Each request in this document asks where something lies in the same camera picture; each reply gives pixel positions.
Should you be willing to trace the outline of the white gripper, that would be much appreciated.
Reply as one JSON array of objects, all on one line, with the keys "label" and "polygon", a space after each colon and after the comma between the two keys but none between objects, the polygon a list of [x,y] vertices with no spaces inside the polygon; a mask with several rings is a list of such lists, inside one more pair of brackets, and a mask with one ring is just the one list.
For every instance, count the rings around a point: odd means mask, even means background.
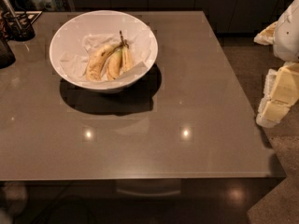
[{"label": "white gripper", "polygon": [[258,125],[273,128],[299,100],[299,0],[293,0],[278,22],[264,28],[253,41],[265,46],[274,43],[275,56],[285,61],[278,70],[268,71],[256,117]]}]

